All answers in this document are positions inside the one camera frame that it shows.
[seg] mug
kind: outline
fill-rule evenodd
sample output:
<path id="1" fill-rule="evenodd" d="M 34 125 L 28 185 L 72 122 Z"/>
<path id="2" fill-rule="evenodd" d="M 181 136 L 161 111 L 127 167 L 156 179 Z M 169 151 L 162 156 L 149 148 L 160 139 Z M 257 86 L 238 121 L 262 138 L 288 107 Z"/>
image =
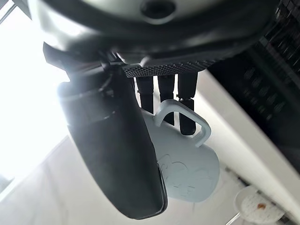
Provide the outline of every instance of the mug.
<path id="1" fill-rule="evenodd" d="M 184 136 L 176 127 L 163 121 L 172 112 L 179 112 L 199 125 L 194 137 Z M 216 153 L 203 143 L 210 137 L 208 123 L 180 102 L 162 102 L 155 115 L 142 109 L 153 142 L 167 195 L 187 202 L 207 199 L 217 186 L 220 169 Z"/>

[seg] bright light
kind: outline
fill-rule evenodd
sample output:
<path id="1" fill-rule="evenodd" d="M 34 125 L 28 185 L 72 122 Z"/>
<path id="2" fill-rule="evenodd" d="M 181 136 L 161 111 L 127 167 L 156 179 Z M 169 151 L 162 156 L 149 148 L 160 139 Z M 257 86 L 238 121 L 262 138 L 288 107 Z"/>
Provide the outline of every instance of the bright light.
<path id="1" fill-rule="evenodd" d="M 42 38 L 16 8 L 0 25 L 0 174 L 36 167 L 67 135 L 56 99 L 66 73 L 46 64 Z"/>

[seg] white desk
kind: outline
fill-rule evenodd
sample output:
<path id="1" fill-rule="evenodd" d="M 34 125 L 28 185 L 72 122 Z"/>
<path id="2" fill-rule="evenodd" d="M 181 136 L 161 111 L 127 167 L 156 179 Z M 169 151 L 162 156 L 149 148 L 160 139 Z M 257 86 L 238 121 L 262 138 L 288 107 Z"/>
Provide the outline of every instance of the white desk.
<path id="1" fill-rule="evenodd" d="M 219 159 L 300 223 L 300 176 L 207 70 L 198 76 L 195 111 L 210 124 L 206 143 Z"/>

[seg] mesh grille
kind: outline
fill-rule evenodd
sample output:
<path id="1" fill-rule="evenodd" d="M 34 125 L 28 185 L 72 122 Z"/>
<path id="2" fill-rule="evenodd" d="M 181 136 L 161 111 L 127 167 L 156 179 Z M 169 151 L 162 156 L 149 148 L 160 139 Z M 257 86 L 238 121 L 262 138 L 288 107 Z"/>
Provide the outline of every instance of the mesh grille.
<path id="1" fill-rule="evenodd" d="M 217 60 L 173 63 L 152 67 L 125 67 L 123 68 L 127 77 L 174 75 L 182 73 L 197 73 L 217 62 Z"/>

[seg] mug handle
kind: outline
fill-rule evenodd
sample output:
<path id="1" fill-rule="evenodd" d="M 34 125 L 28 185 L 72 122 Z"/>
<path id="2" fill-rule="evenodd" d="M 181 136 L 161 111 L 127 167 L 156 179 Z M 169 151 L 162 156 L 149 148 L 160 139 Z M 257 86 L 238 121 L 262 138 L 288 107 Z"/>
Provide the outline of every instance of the mug handle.
<path id="1" fill-rule="evenodd" d="M 196 147 L 200 147 L 210 137 L 211 128 L 206 120 L 174 99 L 165 100 L 160 104 L 155 116 L 153 117 L 155 126 L 160 127 L 165 116 L 172 112 L 179 112 L 201 125 L 201 131 L 192 138 L 196 142 Z"/>

